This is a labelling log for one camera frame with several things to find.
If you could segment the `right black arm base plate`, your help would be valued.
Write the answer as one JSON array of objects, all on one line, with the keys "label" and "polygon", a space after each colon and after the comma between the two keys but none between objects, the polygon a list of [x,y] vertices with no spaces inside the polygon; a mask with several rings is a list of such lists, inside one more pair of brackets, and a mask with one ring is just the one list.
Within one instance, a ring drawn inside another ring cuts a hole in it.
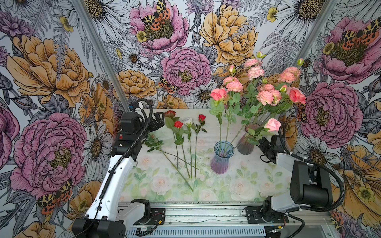
[{"label": "right black arm base plate", "polygon": [[243,216],[247,218],[249,224],[286,224],[288,217],[273,210],[265,211],[262,206],[248,206],[243,210]]}]

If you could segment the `dark pink glass vase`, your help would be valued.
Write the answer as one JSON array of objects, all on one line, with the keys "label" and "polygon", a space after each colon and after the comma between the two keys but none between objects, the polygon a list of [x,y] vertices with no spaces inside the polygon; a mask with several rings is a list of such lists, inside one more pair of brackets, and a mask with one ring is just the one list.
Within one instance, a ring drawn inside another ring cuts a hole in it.
[{"label": "dark pink glass vase", "polygon": [[256,145],[259,145],[259,141],[262,139],[262,136],[260,135],[252,136],[249,133],[249,129],[255,131],[259,128],[261,128],[261,126],[257,123],[250,123],[245,126],[246,134],[241,137],[236,147],[241,154],[249,155],[253,152],[254,147]]}]

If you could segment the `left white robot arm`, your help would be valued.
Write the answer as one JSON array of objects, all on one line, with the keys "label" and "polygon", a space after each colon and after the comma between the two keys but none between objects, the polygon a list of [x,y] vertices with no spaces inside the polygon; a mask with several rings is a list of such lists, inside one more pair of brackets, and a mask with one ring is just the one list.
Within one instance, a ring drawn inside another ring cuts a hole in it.
[{"label": "left white robot arm", "polygon": [[148,222],[152,216],[149,200],[134,199],[122,210],[118,206],[144,140],[164,126],[164,115],[155,113],[147,99],[138,99],[130,109],[122,115],[99,192],[84,217],[73,222],[76,238],[124,238],[127,229],[137,222]]}]

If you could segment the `blue purple glass vase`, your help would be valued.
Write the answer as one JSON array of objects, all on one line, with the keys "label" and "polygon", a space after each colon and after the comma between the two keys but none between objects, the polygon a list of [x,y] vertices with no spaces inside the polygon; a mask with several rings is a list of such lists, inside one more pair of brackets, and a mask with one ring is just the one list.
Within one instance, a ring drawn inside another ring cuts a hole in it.
[{"label": "blue purple glass vase", "polygon": [[219,141],[214,146],[214,157],[210,162],[211,169],[216,174],[224,174],[229,168],[229,159],[234,155],[235,148],[228,141]]}]

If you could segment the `pink carnation stem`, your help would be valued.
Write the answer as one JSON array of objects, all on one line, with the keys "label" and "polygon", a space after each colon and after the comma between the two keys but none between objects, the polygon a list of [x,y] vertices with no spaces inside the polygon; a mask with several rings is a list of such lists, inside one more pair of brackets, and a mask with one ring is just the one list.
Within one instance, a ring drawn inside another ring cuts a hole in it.
[{"label": "pink carnation stem", "polygon": [[249,80],[258,79],[264,77],[265,70],[262,68],[263,59],[267,55],[261,51],[257,51],[255,56],[252,56],[250,59],[246,60],[244,63],[244,69],[247,72],[247,77]]},{"label": "pink carnation stem", "polygon": [[225,140],[228,141],[230,125],[235,122],[235,114],[237,103],[240,101],[240,93],[243,91],[243,84],[235,76],[236,67],[231,65],[229,67],[229,76],[224,79],[223,85],[225,86],[226,97],[224,100],[225,103],[225,114],[224,117],[227,120],[226,136]]}]

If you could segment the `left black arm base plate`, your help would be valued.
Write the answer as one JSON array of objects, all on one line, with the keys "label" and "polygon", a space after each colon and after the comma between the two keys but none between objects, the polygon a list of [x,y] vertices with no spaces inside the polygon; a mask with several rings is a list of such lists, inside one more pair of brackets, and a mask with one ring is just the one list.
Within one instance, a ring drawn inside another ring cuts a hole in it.
[{"label": "left black arm base plate", "polygon": [[142,222],[138,221],[139,225],[154,226],[156,224],[163,225],[165,224],[166,209],[165,208],[151,208],[150,217],[147,221]]}]

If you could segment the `white vent grille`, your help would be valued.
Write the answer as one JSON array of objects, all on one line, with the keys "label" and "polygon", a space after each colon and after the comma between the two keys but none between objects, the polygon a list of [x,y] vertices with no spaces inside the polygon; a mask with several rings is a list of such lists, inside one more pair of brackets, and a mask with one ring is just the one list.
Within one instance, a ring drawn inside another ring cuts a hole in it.
[{"label": "white vent grille", "polygon": [[249,227],[161,227],[145,238],[264,238],[263,226]]}]

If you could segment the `aluminium front rail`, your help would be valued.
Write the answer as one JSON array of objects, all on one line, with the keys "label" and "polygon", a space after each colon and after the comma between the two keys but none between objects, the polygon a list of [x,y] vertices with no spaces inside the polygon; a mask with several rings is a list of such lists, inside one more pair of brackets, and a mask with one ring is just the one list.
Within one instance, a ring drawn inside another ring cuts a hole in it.
[{"label": "aluminium front rail", "polygon": [[[151,208],[165,208],[166,226],[234,226],[261,225],[249,224],[244,209],[250,206],[260,206],[262,203],[155,203]],[[327,213],[317,213],[308,210],[293,212],[291,215],[303,219],[306,226],[332,225]]]}]

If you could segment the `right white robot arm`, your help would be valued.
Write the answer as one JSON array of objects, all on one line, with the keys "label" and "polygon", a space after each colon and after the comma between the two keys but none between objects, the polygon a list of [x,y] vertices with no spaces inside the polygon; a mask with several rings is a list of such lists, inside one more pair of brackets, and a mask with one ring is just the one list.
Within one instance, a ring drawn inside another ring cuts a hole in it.
[{"label": "right white robot arm", "polygon": [[258,148],[269,162],[291,172],[289,192],[279,197],[268,196],[259,209],[261,218],[268,223],[282,220],[288,213],[310,210],[326,212],[333,210],[331,178],[340,181],[325,165],[284,152],[282,140],[274,135],[271,141],[259,140]]}]

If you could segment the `dark red flower stem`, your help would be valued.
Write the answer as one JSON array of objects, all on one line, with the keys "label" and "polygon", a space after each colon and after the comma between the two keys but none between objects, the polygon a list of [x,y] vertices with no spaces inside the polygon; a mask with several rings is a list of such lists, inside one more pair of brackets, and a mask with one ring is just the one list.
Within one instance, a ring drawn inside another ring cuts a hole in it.
[{"label": "dark red flower stem", "polygon": [[[164,116],[165,116],[165,118],[169,118],[169,119],[171,119],[171,120],[173,121],[173,123],[174,123],[175,121],[178,120],[178,118],[176,117],[176,112],[173,111],[173,110],[168,110],[168,111],[166,111],[166,112],[164,113]],[[166,127],[170,128],[170,129],[171,129],[171,127],[172,127],[172,126],[171,126],[170,124],[168,124],[167,122],[165,122],[165,125],[166,125]]]}]

